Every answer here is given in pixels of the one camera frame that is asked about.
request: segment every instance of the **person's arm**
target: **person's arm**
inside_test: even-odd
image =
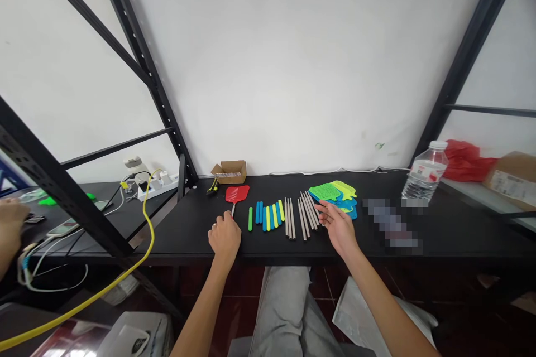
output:
[[[0,281],[21,247],[21,227],[30,208],[18,198],[0,200]]]
[[[194,308],[181,331],[170,357],[208,356],[219,302],[227,275],[235,262],[240,246],[241,230],[226,211],[224,218],[218,216],[208,232],[208,242],[214,251],[214,260],[207,281],[199,294]]]
[[[372,312],[381,335],[393,357],[440,356],[423,333],[399,306],[361,252],[350,217],[327,201],[315,208],[322,212],[320,223],[342,257]]]

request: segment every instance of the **white shelf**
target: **white shelf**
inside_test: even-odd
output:
[[[509,203],[506,199],[484,187],[481,183],[460,182],[449,180],[448,178],[442,178],[441,181],[498,213],[524,212],[523,209]],[[536,218],[513,219],[513,221],[536,232]]]

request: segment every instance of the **hand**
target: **hand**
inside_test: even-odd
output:
[[[328,201],[320,200],[319,202],[321,205],[314,205],[314,207],[322,212],[320,214],[320,224],[328,229],[331,244],[342,259],[346,261],[352,251],[359,250],[352,219],[340,208],[330,204]]]
[[[208,243],[214,251],[214,263],[218,264],[225,273],[229,273],[235,262],[236,253],[240,246],[242,231],[226,211],[223,217],[218,216],[212,229],[208,231]]]
[[[0,237],[20,246],[21,227],[30,208],[20,204],[18,198],[5,198],[0,200]]]

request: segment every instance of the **small cardboard box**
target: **small cardboard box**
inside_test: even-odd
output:
[[[525,211],[536,210],[536,157],[511,152],[500,158],[482,183]]]
[[[246,181],[246,161],[223,161],[210,172],[220,184],[241,184]]]

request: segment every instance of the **smartphone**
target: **smartphone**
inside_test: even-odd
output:
[[[100,211],[102,211],[107,203],[108,201],[98,201],[98,202],[95,202],[95,206]],[[76,223],[73,218],[70,218],[69,220],[66,220],[59,226],[53,228],[46,235],[48,237],[63,237],[74,232],[78,228],[78,226],[79,226],[78,223]]]

